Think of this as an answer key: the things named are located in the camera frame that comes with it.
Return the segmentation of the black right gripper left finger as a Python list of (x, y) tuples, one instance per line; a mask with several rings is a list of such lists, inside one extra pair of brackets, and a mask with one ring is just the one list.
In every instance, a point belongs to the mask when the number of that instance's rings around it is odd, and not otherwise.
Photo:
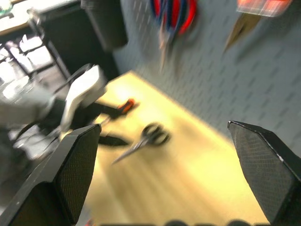
[(22, 183), (0, 216), (2, 226), (74, 226), (93, 177), (98, 124), (76, 129)]

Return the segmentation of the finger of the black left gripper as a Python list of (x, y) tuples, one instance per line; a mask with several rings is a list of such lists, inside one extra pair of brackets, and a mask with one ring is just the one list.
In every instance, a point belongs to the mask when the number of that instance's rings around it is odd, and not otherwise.
[(111, 105), (97, 103), (98, 110), (100, 113), (104, 113), (109, 116), (121, 116), (122, 110), (117, 107), (113, 107)]
[(129, 141), (122, 137), (101, 134), (98, 139), (98, 144), (106, 146), (126, 146), (129, 145)]

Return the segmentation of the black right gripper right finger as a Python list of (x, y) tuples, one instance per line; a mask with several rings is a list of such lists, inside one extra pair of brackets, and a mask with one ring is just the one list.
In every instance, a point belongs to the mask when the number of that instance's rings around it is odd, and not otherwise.
[(273, 226), (301, 224), (301, 159), (275, 133), (239, 121), (227, 125), (243, 175)]

